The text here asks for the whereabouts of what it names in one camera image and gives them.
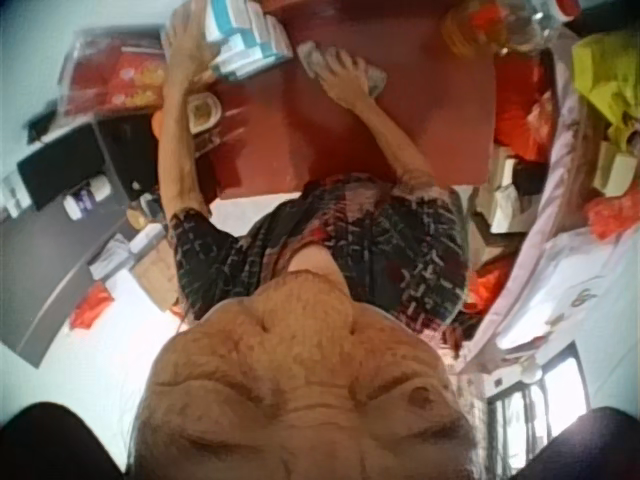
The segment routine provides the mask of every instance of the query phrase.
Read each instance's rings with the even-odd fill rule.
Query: table surface
[[[363,13],[361,6],[345,7],[349,3],[304,2],[275,15],[294,49],[314,40],[384,69],[388,81],[379,103],[416,141],[437,180],[481,184],[493,144],[492,58],[457,58],[440,33],[446,5],[409,3]],[[326,97],[297,59],[241,83],[219,82],[213,92],[223,106],[225,140],[198,162],[209,201],[292,192],[338,173],[393,179],[364,125]]]

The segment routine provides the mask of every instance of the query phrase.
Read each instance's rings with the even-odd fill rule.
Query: yellow bag
[[[573,85],[612,123],[609,138],[626,151],[640,125],[640,32],[602,33],[578,42]]]

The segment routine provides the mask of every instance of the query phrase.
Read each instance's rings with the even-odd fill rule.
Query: woman's arm
[[[427,159],[373,99],[362,102],[353,112],[369,127],[402,183],[416,189],[434,185]]]
[[[160,198],[168,220],[185,208],[209,216],[198,186],[187,114],[189,91],[213,80],[209,64],[216,52],[204,38],[205,13],[206,1],[188,1],[175,11],[168,31],[170,55],[158,146]]]
[[[416,189],[432,186],[433,175],[427,159],[369,96],[366,63],[361,58],[354,61],[344,50],[337,54],[330,50],[326,60],[326,68],[318,70],[325,91],[369,127],[399,180]]]
[[[187,117],[188,86],[167,86],[162,112],[162,134],[158,145],[158,182],[165,215],[170,220],[185,208],[209,216],[200,193],[193,138]]]

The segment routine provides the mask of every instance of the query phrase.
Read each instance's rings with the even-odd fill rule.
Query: wrinkled skin
[[[437,353],[302,271],[223,302],[165,346],[141,405],[134,471],[462,479],[472,448]]]

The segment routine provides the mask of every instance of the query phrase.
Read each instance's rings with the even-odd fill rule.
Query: woman's hand
[[[331,48],[327,50],[325,59],[326,66],[317,68],[316,73],[329,97],[354,112],[373,102],[369,96],[367,64],[362,58],[354,61],[344,50]]]
[[[206,13],[206,0],[189,0],[173,13],[167,32],[169,65],[166,88],[195,90],[215,80],[209,64],[220,49],[206,42]]]

